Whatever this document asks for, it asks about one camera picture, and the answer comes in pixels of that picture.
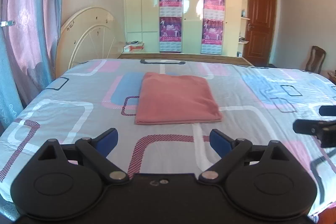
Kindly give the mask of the pink sweater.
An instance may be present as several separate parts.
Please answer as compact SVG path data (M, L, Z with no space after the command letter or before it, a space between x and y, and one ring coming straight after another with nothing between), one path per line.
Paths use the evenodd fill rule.
M222 119L206 79L153 72L144 75L136 124L211 123Z

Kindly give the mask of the pink blue curtain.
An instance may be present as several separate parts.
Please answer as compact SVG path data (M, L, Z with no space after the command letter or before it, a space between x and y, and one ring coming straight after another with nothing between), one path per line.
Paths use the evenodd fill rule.
M1 0L1 131L55 79L62 0Z

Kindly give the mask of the lower right pink calendar poster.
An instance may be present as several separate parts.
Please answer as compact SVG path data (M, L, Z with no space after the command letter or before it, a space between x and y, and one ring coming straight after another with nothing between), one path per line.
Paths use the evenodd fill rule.
M221 55L223 32L223 21L203 19L201 54Z

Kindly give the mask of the cream round headboard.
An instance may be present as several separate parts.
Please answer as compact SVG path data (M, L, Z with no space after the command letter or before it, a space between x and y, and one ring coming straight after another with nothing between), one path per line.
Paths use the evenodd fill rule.
M62 26L56 53L55 75L94 59L116 59L126 46L116 18L101 7L88 7Z

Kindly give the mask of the upper right pink calendar poster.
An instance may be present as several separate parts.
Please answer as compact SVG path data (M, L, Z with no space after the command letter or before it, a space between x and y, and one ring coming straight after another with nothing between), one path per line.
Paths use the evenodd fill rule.
M204 0L203 19L223 21L225 18L226 0Z

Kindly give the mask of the lower left pink calendar poster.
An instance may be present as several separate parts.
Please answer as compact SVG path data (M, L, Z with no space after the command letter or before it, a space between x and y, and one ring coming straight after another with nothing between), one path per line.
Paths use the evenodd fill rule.
M182 18L161 16L159 18L159 51L182 51Z

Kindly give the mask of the stack of books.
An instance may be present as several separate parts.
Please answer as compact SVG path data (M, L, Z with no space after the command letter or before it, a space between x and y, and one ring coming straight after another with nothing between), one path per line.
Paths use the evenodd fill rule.
M124 53L136 53L144 50L145 44L139 41L126 42L123 52Z

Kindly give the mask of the patterned bed sheet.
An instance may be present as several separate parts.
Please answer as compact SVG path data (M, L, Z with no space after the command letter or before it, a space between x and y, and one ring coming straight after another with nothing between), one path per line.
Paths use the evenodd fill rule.
M293 131L296 119L319 120L335 104L325 77L284 68L184 61L87 61L49 84L1 136L1 197L48 139L72 144L118 131L107 158L128 175L200 174L219 160L210 147L216 128L266 145L279 140L317 185L312 215L335 204L335 150Z

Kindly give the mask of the wooden bed frame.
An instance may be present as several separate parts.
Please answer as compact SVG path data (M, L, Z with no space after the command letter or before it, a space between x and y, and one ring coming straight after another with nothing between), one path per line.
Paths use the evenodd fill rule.
M197 55L185 53L122 53L119 59L135 59L135 60L179 60L179 61L193 61L203 63L221 63L252 67L249 61L243 57L228 57L219 55Z

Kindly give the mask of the wooden chair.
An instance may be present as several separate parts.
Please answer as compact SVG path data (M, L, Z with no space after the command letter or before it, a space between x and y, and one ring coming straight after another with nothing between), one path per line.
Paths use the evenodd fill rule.
M310 56L305 66L305 70L311 73L320 74L326 58L326 51L318 46L312 46Z

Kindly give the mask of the brown wooden door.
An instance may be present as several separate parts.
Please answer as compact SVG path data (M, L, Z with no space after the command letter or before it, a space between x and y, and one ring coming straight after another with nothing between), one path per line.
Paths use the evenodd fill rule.
M243 57L256 67L269 64L277 0L248 0L248 23Z

